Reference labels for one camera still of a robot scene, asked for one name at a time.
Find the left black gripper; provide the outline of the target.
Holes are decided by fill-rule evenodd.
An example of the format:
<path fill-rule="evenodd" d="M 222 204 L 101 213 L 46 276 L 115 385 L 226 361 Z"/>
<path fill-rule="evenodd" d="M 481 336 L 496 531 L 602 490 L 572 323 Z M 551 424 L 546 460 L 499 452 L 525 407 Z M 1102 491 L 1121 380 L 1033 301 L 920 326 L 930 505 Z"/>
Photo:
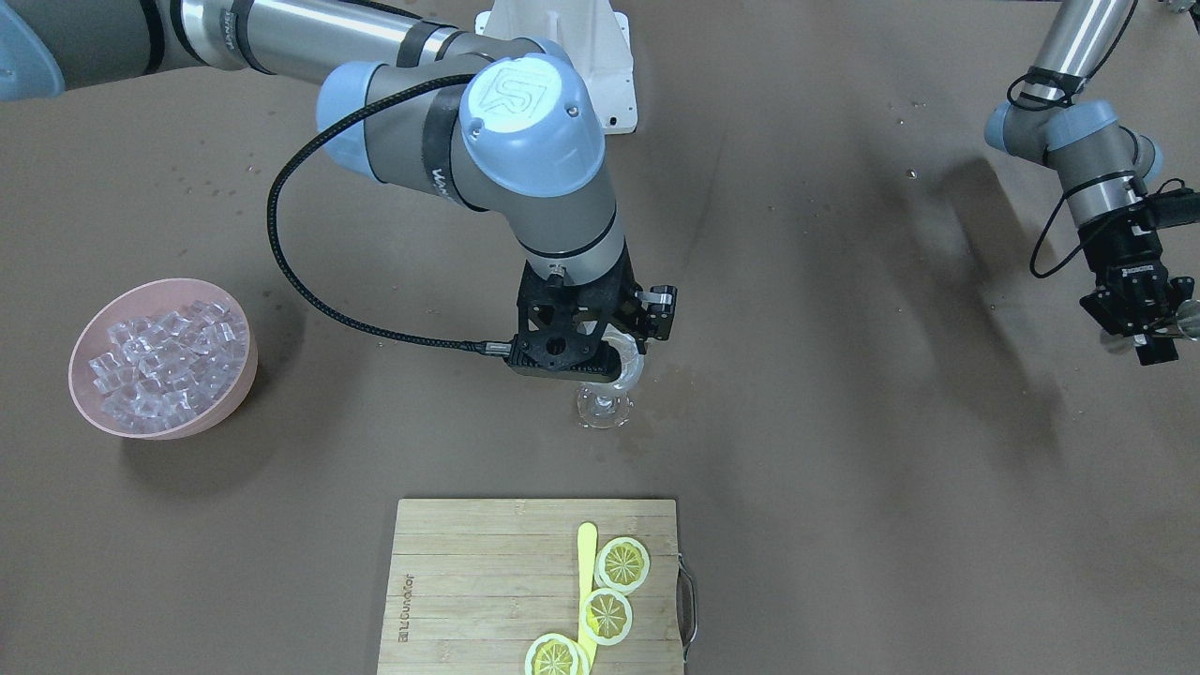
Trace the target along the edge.
<path fill-rule="evenodd" d="M 1146 227 L 1146 209 L 1130 208 L 1094 219 L 1079 231 L 1096 289 L 1080 305 L 1106 334 L 1136 335 L 1140 365 L 1178 360 L 1174 331 L 1152 331 L 1194 299 L 1194 277 L 1172 277 L 1162 261 L 1158 231 Z"/>

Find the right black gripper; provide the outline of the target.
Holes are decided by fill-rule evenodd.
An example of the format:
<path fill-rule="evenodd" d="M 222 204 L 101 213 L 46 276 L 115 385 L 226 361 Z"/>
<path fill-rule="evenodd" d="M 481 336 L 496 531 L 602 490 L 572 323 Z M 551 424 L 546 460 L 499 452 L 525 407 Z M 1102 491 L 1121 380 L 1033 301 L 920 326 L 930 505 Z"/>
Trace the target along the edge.
<path fill-rule="evenodd" d="M 648 340 L 666 341 L 671 338 L 678 288 L 659 285 L 642 291 L 634 275 L 630 253 L 620 253 L 600 277 L 600 289 L 606 295 L 602 305 L 607 313 L 606 322 L 630 335 L 638 352 L 648 351 Z"/>

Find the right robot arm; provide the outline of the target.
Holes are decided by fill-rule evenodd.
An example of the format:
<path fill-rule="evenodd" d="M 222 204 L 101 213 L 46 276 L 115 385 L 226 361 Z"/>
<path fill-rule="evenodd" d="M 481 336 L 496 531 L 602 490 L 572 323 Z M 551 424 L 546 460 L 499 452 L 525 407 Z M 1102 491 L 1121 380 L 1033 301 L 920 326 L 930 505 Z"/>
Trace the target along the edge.
<path fill-rule="evenodd" d="M 668 340 L 677 291 L 636 281 L 592 95 L 552 38 L 494 38 L 377 1 L 2 4 L 5 101 L 193 66 L 319 85 L 317 136 L 276 177 L 266 219 L 284 277 L 331 319 L 553 372 L 606 370 L 608 328 L 638 352 Z M 502 214 L 526 256 L 514 338 L 420 338 L 318 299 L 282 252 L 278 204 L 319 150 L 374 181 Z"/>

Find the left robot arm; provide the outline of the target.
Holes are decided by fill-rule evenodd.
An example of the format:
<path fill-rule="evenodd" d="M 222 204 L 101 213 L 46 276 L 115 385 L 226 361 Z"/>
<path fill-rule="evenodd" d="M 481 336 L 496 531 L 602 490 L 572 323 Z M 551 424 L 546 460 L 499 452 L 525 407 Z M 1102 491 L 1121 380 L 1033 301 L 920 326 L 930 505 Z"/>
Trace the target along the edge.
<path fill-rule="evenodd" d="M 1196 191 L 1183 181 L 1148 189 L 1164 154 L 1118 119 L 1112 106 L 1082 94 L 1110 59 L 1134 17 L 1134 1 L 1064 1 L 1028 70 L 1009 85 L 986 120 L 986 144 L 1057 175 L 1057 210 L 1068 210 L 1076 245 L 1038 269 L 1044 238 L 1028 271 L 1050 277 L 1084 257 L 1094 287 L 1080 307 L 1114 352 L 1130 350 L 1142 365 L 1178 359 L 1196 341 L 1196 282 L 1166 270 L 1160 229 L 1196 223 Z"/>

